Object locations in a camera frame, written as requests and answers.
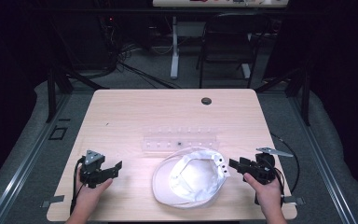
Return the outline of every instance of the black curtain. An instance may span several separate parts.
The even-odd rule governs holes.
[[[0,1],[0,168],[31,117],[48,63],[17,2]]]
[[[321,98],[342,142],[344,160],[358,180],[358,1],[289,4],[290,12],[326,16],[283,19],[265,77],[283,76],[311,59],[310,88]]]

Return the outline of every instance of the wrist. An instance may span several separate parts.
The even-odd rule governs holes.
[[[83,224],[83,223],[87,223],[88,219],[89,219],[88,216],[85,216],[84,213],[81,213],[78,210],[76,210],[76,207],[75,207],[72,215],[68,218],[68,220],[65,223],[66,224],[72,224],[72,223]]]
[[[284,218],[282,209],[275,209],[273,211],[269,211],[268,213],[265,213],[265,217],[268,224],[287,223],[286,219]]]

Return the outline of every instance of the black cable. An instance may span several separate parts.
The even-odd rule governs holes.
[[[76,181],[77,181],[77,169],[78,169],[78,166],[80,163],[82,163],[84,161],[84,157],[80,158],[77,163],[76,163],[76,166],[75,166],[75,172],[74,172],[74,190],[73,190],[73,194],[72,194],[72,201],[71,201],[71,208],[70,208],[70,211],[69,211],[69,215],[72,215],[72,212],[74,211],[75,209],[75,206],[76,206],[76,198],[77,198],[77,195],[78,193],[76,194]]]
[[[133,72],[133,73],[135,73],[135,74],[137,74],[137,75],[139,75],[139,76],[141,76],[141,77],[149,78],[149,79],[151,79],[151,80],[157,82],[158,84],[160,84],[160,85],[162,85],[162,86],[164,86],[164,87],[166,87],[166,88],[168,88],[168,89],[177,89],[177,88],[178,88],[178,89],[181,89],[178,85],[176,85],[176,84],[174,84],[174,83],[171,83],[171,82],[169,82],[169,81],[160,79],[160,78],[158,78],[158,77],[150,76],[150,75],[148,75],[147,73],[145,73],[145,72],[143,72],[143,71],[141,71],[141,70],[138,70],[138,69],[136,69],[136,68],[134,68],[134,67],[131,67],[131,66],[129,66],[129,65],[123,63],[123,62],[118,62],[118,63],[119,63],[120,65],[122,65],[123,68],[125,68],[126,70],[128,70],[128,71],[130,71],[130,72]]]
[[[279,136],[277,136],[276,134],[274,133],[270,133],[273,137],[276,137],[278,138],[278,140],[280,142],[282,142],[292,153],[293,153],[293,156],[295,157],[295,160],[296,160],[296,165],[297,165],[297,174],[296,174],[296,181],[295,181],[295,184],[292,186],[292,188],[290,189],[290,191],[293,193],[297,187],[297,183],[298,183],[298,179],[300,177],[300,163],[298,161],[298,157],[297,157],[297,154],[292,150],[292,148],[286,143],[283,141],[283,139],[281,139]]]

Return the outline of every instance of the wooden table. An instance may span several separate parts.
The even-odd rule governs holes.
[[[286,7],[289,0],[153,0],[154,7]]]
[[[208,97],[210,105],[201,99]],[[145,128],[189,127],[216,130],[218,151],[228,159],[255,160],[255,149],[274,145],[257,96],[252,90],[102,90],[90,102],[78,137],[62,174],[48,220],[69,217],[76,161],[91,149],[105,155],[102,169],[123,161],[112,186],[103,193],[89,220],[187,221],[264,219],[254,204],[255,192],[229,168],[229,177],[216,202],[207,208],[181,210],[159,203],[152,192],[152,175],[168,152],[143,150]],[[282,169],[276,157],[276,167]],[[285,195],[290,195],[287,184]],[[284,204],[285,217],[296,217],[296,207]]]

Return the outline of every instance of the white cloth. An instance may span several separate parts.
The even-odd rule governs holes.
[[[213,202],[229,176],[223,156],[206,147],[188,147],[165,159],[153,174],[155,198],[178,208]]]

